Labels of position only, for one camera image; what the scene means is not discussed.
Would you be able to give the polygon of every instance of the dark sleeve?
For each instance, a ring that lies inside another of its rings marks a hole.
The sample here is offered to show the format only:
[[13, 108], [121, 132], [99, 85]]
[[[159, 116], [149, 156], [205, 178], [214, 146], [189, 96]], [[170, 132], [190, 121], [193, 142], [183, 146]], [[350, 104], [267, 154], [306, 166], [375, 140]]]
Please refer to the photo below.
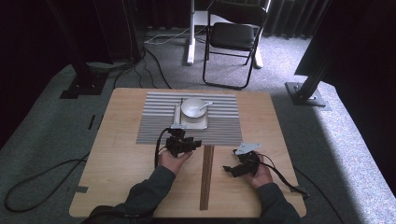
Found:
[[[175, 180], [175, 174], [163, 166], [157, 166], [149, 179], [134, 185], [125, 203], [116, 205], [111, 212], [126, 214], [144, 214], [155, 210], [158, 204], [166, 197]], [[141, 218], [125, 218], [105, 216], [96, 219], [93, 223], [146, 224], [152, 220], [152, 214]]]
[[262, 202], [260, 223], [301, 223], [294, 207], [286, 201], [279, 186], [275, 183], [263, 185], [257, 189]]

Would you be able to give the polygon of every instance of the white bowl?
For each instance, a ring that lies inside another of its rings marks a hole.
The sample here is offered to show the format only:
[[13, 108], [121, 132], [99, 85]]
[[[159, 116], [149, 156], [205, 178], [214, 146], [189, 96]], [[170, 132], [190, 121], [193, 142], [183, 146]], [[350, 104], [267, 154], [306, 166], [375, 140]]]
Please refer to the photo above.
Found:
[[181, 104], [181, 111], [189, 118], [197, 119], [206, 113], [207, 107], [201, 108], [205, 101], [198, 98], [189, 98]]

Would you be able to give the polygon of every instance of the wooden table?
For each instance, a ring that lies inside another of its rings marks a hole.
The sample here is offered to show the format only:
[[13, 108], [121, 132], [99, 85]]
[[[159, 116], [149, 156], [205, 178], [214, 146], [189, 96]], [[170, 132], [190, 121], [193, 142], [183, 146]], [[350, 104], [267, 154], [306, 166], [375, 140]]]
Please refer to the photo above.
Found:
[[[97, 205], [123, 203], [131, 186], [152, 173], [155, 145], [136, 144], [148, 91], [234, 94], [244, 142], [261, 143], [262, 147], [257, 151], [269, 156], [280, 173], [293, 186], [298, 186], [269, 93], [115, 89], [78, 184], [88, 190], [76, 192], [69, 210], [71, 216], [87, 217]], [[184, 163], [171, 191], [160, 203], [154, 216], [259, 217], [261, 204], [255, 190], [243, 178], [233, 178], [222, 168], [223, 165], [234, 167], [239, 164], [233, 154], [233, 149], [237, 147], [215, 146], [208, 210], [200, 210], [204, 155], [202, 146]], [[288, 202], [303, 217], [306, 210], [302, 196], [290, 192], [277, 175], [272, 174]]]

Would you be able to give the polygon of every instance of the gray carpet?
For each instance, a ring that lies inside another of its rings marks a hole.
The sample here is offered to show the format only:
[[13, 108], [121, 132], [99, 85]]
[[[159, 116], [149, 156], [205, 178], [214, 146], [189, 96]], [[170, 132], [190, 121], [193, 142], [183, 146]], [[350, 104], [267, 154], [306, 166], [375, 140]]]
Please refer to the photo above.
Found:
[[[177, 38], [165, 44], [146, 47], [158, 58], [163, 74], [173, 89], [220, 90], [202, 81], [204, 44], [197, 42], [195, 62], [191, 66], [186, 65], [187, 43], [186, 39]], [[396, 223], [396, 200], [334, 87], [326, 83], [320, 83], [318, 87], [324, 100], [329, 103], [330, 111], [293, 105], [288, 96], [285, 82], [304, 82], [306, 79], [293, 74], [308, 45], [309, 39], [264, 37], [260, 43], [264, 68], [253, 70], [250, 84], [244, 91], [271, 93], [293, 165], [320, 186], [345, 223]], [[240, 74], [246, 67], [212, 66], [216, 62], [242, 63], [243, 60], [211, 57], [207, 71], [214, 75], [211, 78], [218, 81], [226, 79], [231, 83], [243, 82]], [[102, 68], [120, 64], [90, 63], [91, 66]], [[75, 76], [71, 66], [52, 79], [26, 119], [0, 151], [2, 200], [7, 191], [24, 178], [62, 161], [81, 158], [91, 150], [100, 124], [100, 120], [96, 119], [89, 128], [92, 115], [97, 118], [104, 115], [119, 73], [117, 69], [110, 73], [101, 95], [79, 96], [74, 100], [59, 99]], [[157, 64], [149, 54], [135, 70], [124, 72], [117, 79], [116, 86], [167, 89]], [[26, 208], [39, 202], [74, 164], [59, 167], [16, 190], [9, 198], [10, 205]], [[2, 206], [0, 223], [79, 223], [82, 219], [70, 217], [68, 208], [83, 168], [81, 164], [56, 193], [37, 209], [10, 213]], [[296, 174], [300, 185], [311, 193], [311, 197], [305, 201], [307, 215], [303, 217], [303, 223], [340, 223], [322, 195], [302, 175]], [[155, 220], [155, 223], [201, 222], [255, 223], [255, 220]]]

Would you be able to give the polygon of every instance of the chair backrest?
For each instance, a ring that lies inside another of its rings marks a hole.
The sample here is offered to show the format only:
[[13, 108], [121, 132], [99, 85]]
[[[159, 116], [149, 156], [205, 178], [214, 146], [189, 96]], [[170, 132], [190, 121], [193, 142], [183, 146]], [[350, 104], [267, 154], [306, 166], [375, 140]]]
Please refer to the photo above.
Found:
[[258, 5], [243, 5], [215, 0], [208, 9], [209, 15], [217, 15], [223, 19], [240, 24], [251, 24], [263, 27], [267, 12]]

